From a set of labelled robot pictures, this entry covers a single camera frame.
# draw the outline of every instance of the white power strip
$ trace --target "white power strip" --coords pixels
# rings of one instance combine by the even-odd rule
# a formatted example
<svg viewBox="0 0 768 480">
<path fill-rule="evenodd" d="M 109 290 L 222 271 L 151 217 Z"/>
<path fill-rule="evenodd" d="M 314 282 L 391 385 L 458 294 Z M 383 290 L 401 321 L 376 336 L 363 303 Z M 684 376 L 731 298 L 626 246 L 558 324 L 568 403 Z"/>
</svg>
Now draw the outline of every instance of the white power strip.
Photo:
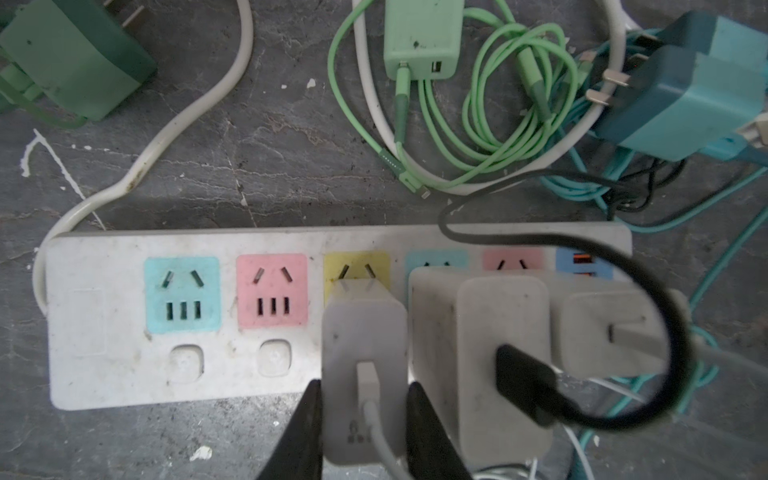
<svg viewBox="0 0 768 480">
<path fill-rule="evenodd" d="M 569 233 L 631 253 L 618 223 L 456 229 Z M 325 298 L 342 272 L 375 276 L 407 305 L 407 274 L 426 263 L 555 270 L 569 254 L 465 245 L 436 226 L 70 233 L 46 258 L 51 400 L 79 410 L 301 392 L 320 377 Z"/>
</svg>

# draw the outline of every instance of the usb port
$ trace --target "usb port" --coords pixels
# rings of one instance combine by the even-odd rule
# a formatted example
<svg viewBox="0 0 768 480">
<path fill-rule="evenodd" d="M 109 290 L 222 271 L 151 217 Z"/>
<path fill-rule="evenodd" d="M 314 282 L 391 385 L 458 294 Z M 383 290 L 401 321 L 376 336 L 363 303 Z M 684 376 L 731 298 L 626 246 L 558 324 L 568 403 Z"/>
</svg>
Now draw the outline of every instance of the usb port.
<svg viewBox="0 0 768 480">
<path fill-rule="evenodd" d="M 594 258 L 589 253 L 574 253 L 574 264 L 594 263 Z"/>
</svg>

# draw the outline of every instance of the power outlet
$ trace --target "power outlet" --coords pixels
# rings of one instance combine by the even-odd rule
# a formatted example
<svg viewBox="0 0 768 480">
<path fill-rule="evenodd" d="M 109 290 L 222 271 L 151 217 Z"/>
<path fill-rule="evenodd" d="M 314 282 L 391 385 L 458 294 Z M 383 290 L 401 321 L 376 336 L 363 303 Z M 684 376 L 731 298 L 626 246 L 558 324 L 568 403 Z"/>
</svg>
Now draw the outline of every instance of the power outlet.
<svg viewBox="0 0 768 480">
<path fill-rule="evenodd" d="M 467 250 L 412 250 L 406 255 L 406 299 L 409 298 L 411 272 L 420 266 L 453 266 L 469 268 Z"/>
<path fill-rule="evenodd" d="M 543 270 L 544 251 L 531 247 L 487 248 L 482 253 L 482 269 Z"/>
<path fill-rule="evenodd" d="M 144 290 L 149 333 L 210 332 L 221 327 L 216 257 L 147 258 Z"/>
<path fill-rule="evenodd" d="M 241 329 L 302 326 L 308 318 L 306 255 L 237 258 L 237 325 Z"/>
<path fill-rule="evenodd" d="M 554 269 L 563 273 L 614 279 L 613 266 L 601 258 L 570 248 L 558 248 L 554 253 Z"/>
<path fill-rule="evenodd" d="M 376 279 L 389 290 L 389 255 L 382 250 L 332 252 L 323 258 L 325 302 L 338 280 Z"/>
</svg>

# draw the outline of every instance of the gray floor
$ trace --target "gray floor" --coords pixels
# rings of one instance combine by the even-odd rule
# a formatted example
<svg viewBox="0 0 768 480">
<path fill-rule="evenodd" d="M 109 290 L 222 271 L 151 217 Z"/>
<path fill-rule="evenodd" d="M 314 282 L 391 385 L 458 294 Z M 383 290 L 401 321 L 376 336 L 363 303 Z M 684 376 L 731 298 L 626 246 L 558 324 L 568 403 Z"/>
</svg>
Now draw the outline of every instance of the gray floor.
<svg viewBox="0 0 768 480">
<path fill-rule="evenodd" d="M 432 223 L 446 197 L 407 194 L 341 114 L 326 76 L 326 54 L 349 11 L 342 0 L 257 0 L 256 44 L 237 89 L 194 124 L 163 155 L 129 197 L 99 210 L 110 230 Z M 489 0 L 468 2 L 486 5 Z M 526 25 L 557 22 L 577 49 L 596 45 L 606 29 L 594 0 L 508 2 Z M 3 7 L 17 4 L 3 0 Z M 376 52 L 382 48 L 382 9 L 370 9 L 375 77 L 384 104 L 394 86 Z M 690 8 L 707 8 L 768 30 L 765 0 L 627 0 L 643 25 L 661 26 Z M 165 123 L 228 69 L 239 23 L 231 0 L 149 0 L 155 14 L 137 37 L 160 65 L 138 93 L 111 116 L 76 131 L 61 131 L 23 113 L 2 115 L 0 129 L 0 480 L 27 478 L 252 478 L 280 436 L 298 396 L 267 396 L 161 406 L 62 412 L 48 399 L 45 319 L 32 298 L 30 266 L 48 228 L 77 201 L 52 156 L 38 145 L 31 175 L 19 161 L 39 131 L 85 195 L 114 183 Z M 468 69 L 488 32 L 465 26 L 459 75 L 437 86 L 445 115 L 458 118 Z M 339 53 L 342 89 L 358 114 L 364 102 L 356 79 L 353 42 Z M 314 78 L 316 87 L 307 88 Z M 501 136 L 527 107 L 504 67 L 492 79 L 488 109 Z M 409 148 L 433 156 L 417 105 Z M 599 162 L 607 152 L 597 149 Z M 441 171 L 443 164 L 433 167 Z M 663 218 L 742 174 L 738 164 L 695 159 L 678 183 L 646 214 Z M 674 288 L 690 294 L 727 244 L 768 201 L 758 180 L 682 227 L 635 236 L 635 256 Z M 590 204 L 559 200 L 540 185 L 510 190 L 457 215 L 462 220 L 597 220 Z M 82 230 L 96 230 L 91 219 Z M 721 344 L 768 364 L 768 254 L 761 230 L 713 285 L 697 322 Z M 604 393 L 577 382 L 568 391 L 599 408 Z M 700 390 L 689 413 L 744 439 L 768 442 L 766 385 L 721 375 Z M 190 462 L 201 445 L 214 452 Z M 706 458 L 731 478 L 768 478 L 766 450 L 755 455 L 682 425 L 641 434 L 602 435 L 589 455 L 598 478 L 710 478 L 676 450 Z M 571 450 L 561 432 L 541 470 L 563 478 Z M 327 468 L 327 478 L 382 477 L 378 467 Z"/>
</svg>

